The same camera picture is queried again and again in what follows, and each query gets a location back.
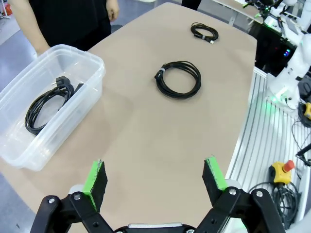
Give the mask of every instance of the person's hand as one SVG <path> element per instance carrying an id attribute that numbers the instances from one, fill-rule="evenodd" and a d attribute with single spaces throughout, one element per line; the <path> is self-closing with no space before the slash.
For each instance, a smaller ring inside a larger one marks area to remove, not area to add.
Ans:
<path id="1" fill-rule="evenodd" d="M 110 22 L 115 21 L 119 14 L 118 0 L 107 0 L 106 8 Z"/>

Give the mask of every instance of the plastic container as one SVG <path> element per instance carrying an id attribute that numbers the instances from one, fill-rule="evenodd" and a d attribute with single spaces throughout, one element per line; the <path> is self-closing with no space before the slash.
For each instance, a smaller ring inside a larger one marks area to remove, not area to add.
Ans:
<path id="1" fill-rule="evenodd" d="M 33 61 L 0 93 L 2 158 L 18 168 L 41 170 L 102 95 L 104 74 L 101 58 L 66 45 L 54 46 Z M 59 96 L 44 105 L 35 127 L 49 123 L 35 136 L 25 128 L 26 113 L 62 75 L 74 88 L 84 85 L 62 108 Z"/>

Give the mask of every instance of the white storage box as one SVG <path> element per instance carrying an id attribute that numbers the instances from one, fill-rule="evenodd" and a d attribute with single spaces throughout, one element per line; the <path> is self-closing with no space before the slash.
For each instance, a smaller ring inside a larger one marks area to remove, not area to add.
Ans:
<path id="1" fill-rule="evenodd" d="M 54 46 L 33 61 L 0 93 L 2 158 L 18 168 L 41 170 L 102 95 L 104 74 L 101 58 L 66 45 Z M 60 96 L 44 105 L 35 127 L 49 123 L 35 136 L 25 128 L 26 113 L 63 75 L 74 88 L 84 85 L 62 108 L 64 99 Z"/>

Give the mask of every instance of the floor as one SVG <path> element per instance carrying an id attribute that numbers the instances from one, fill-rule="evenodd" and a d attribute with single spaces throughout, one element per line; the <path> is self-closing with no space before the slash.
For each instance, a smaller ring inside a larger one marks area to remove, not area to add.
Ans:
<path id="1" fill-rule="evenodd" d="M 158 0 L 158 5 L 170 0 Z M 125 25 L 148 12 L 153 8 L 153 3 L 143 3 L 136 0 L 119 0 L 120 14 L 113 25 Z M 212 1 L 202 1 L 199 11 L 211 15 L 219 20 L 228 22 L 232 11 L 228 8 Z M 7 29 L 0 31 L 0 91 L 19 74 L 29 63 L 36 58 L 36 53 L 32 45 L 24 36 L 22 31 L 18 31 L 14 18 L 0 20 Z M 244 16 L 238 16 L 235 27 L 246 31 L 248 20 Z M 0 229 L 5 229 L 6 233 L 28 233 L 30 231 L 35 214 L 20 199 L 15 191 L 0 174 Z"/>

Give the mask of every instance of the gray floor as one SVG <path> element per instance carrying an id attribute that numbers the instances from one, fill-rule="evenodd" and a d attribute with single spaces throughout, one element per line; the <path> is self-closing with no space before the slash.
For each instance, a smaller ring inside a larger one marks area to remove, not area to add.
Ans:
<path id="1" fill-rule="evenodd" d="M 158 5 L 168 1 L 169 0 L 158 0 Z M 121 11 L 119 18 L 113 25 L 125 25 L 138 16 L 148 12 L 154 6 L 153 3 L 143 3 L 135 0 L 119 0 L 119 4 Z M 214 2 L 211 4 L 214 4 L 213 14 L 208 11 L 204 13 L 224 22 L 228 22 L 226 18 L 220 17 L 224 14 L 224 11 L 228 11 L 228 9 Z M 247 25 L 247 20 L 245 17 L 239 16 L 236 22 L 237 28 L 243 31 L 246 30 L 245 25 Z M 17 32 L 0 45 L 0 91 L 35 58 L 36 54 L 34 48 L 21 31 Z M 0 190 L 0 229 L 2 229 L 0 232 L 28 233 L 35 214 L 21 200 L 1 174 Z"/>

